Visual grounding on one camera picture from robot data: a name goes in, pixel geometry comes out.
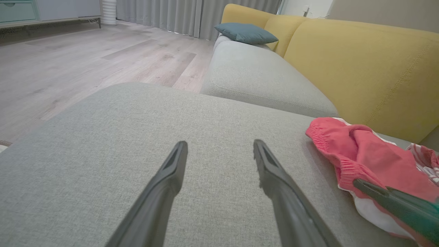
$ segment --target cabinet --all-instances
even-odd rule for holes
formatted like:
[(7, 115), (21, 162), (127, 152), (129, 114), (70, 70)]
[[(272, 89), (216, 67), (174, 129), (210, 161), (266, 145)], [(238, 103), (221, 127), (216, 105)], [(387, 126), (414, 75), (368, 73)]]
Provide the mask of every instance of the cabinet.
[(101, 15), (99, 0), (36, 1), (41, 21)]
[(32, 1), (0, 1), (0, 24), (36, 20)]
[(101, 0), (0, 0), (0, 28), (101, 17)]

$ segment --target white cylindrical object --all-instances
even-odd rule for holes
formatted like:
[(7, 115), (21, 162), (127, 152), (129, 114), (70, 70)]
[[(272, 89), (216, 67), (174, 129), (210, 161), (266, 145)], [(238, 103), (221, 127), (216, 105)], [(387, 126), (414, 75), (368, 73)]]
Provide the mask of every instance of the white cylindrical object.
[(102, 25), (116, 25), (116, 0), (102, 0), (103, 16), (101, 18)]

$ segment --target clothing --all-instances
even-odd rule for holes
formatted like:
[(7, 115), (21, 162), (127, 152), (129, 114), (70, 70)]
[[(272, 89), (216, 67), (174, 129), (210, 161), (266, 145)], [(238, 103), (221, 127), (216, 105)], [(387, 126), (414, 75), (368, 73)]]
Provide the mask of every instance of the clothing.
[[(306, 135), (334, 165), (338, 187), (351, 193), (360, 215), (391, 234), (412, 238), (424, 247), (432, 246), (422, 235), (353, 185), (353, 181), (360, 178), (383, 188), (389, 186), (435, 202), (439, 197), (439, 187), (424, 171), (420, 171), (411, 151), (380, 138), (367, 126), (351, 125), (338, 118), (313, 120)], [(437, 161), (434, 151), (430, 152), (425, 147), (423, 150), (429, 154), (422, 157), (425, 162), (427, 157)]]
[(430, 180), (439, 185), (439, 160), (435, 151), (418, 144), (410, 144), (407, 148), (416, 162), (418, 170), (427, 174)]

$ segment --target sofa seam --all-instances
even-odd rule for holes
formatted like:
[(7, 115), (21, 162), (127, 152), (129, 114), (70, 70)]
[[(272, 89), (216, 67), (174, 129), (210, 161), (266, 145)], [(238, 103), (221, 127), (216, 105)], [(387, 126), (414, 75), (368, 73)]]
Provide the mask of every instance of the sofa seam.
[(277, 46), (278, 46), (280, 40), (278, 40), (278, 43), (276, 44), (276, 46), (275, 46), (274, 49), (272, 50), (272, 51), (276, 52), (276, 53), (277, 53), (279, 56), (281, 56), (282, 58), (284, 58), (285, 54), (287, 53), (288, 47), (290, 46), (290, 43), (291, 43), (291, 39), (293, 38), (293, 36), (294, 36), (295, 32), (297, 31), (297, 29), (298, 29), (298, 28), (299, 28), (304, 22), (308, 21), (308, 20), (306, 20), (306, 19), (303, 20), (302, 18), (301, 18), (300, 20), (301, 20), (301, 22), (299, 22), (299, 24), (297, 25), (296, 29), (295, 29), (294, 32), (291, 34), (291, 37), (288, 39), (288, 45), (287, 45), (287, 48), (285, 49), (285, 51), (283, 52), (283, 55), (278, 54), (278, 53), (277, 53), (277, 50), (276, 50), (276, 48), (277, 48)]
[[(231, 89), (228, 89), (228, 88), (220, 87), (220, 86), (216, 85), (216, 84), (215, 84), (214, 82), (212, 82), (212, 81), (211, 81), (211, 83), (212, 83), (215, 87), (220, 88), (220, 89), (222, 89), (222, 90), (226, 90), (226, 91), (230, 91), (230, 92), (234, 92), (234, 93), (239, 93), (239, 94), (244, 94), (244, 95), (247, 95), (247, 96), (250, 96), (250, 97), (255, 97), (255, 98), (260, 98), (260, 99), (266, 99), (266, 100), (269, 100), (269, 101), (274, 101), (274, 102), (284, 103), (284, 104), (287, 104), (287, 105), (297, 106), (297, 107), (300, 107), (300, 108), (303, 108), (303, 109), (315, 110), (315, 111), (319, 111), (319, 112), (322, 112), (322, 113), (328, 113), (328, 112), (325, 112), (325, 111), (322, 111), (322, 110), (318, 110), (318, 109), (314, 109), (314, 108), (310, 108), (310, 107), (306, 107), (306, 106), (302, 106), (302, 105), (292, 104), (292, 103), (288, 103), (288, 102), (284, 102), (284, 101), (280, 101), (280, 100), (276, 100), (276, 99), (265, 98), (265, 97), (261, 97), (261, 96), (257, 96), (257, 95), (247, 94), (247, 93), (243, 93), (243, 92), (239, 92), (239, 91), (231, 90)], [(330, 114), (336, 114), (336, 115), (338, 116), (338, 112), (330, 112)]]
[(375, 108), (375, 110), (372, 112), (370, 117), (366, 120), (365, 124), (368, 125), (371, 121), (375, 120), (377, 118), (378, 112), (382, 110), (384, 105), (386, 105), (389, 100), (392, 98), (392, 96), (395, 94), (395, 92), (401, 87), (403, 84), (404, 79), (407, 78), (408, 75), (411, 74), (413, 71), (413, 68), (419, 64), (419, 61), (425, 56), (428, 49), (430, 48), (431, 41), (428, 42), (422, 52), (414, 59), (414, 61), (408, 66), (404, 74), (398, 79), (398, 81), (395, 83), (395, 85), (390, 89), (390, 92), (386, 94), (383, 100), (378, 104), (378, 106)]

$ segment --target yellow sofa back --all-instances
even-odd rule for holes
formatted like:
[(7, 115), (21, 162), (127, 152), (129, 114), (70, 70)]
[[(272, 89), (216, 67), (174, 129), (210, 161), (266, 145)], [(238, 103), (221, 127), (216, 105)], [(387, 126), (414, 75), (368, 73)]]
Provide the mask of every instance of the yellow sofa back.
[(279, 39), (272, 50), (319, 88), (347, 122), (415, 143), (439, 125), (439, 34), (273, 15), (235, 4), (226, 8), (233, 14), (225, 9), (222, 22), (265, 23)]

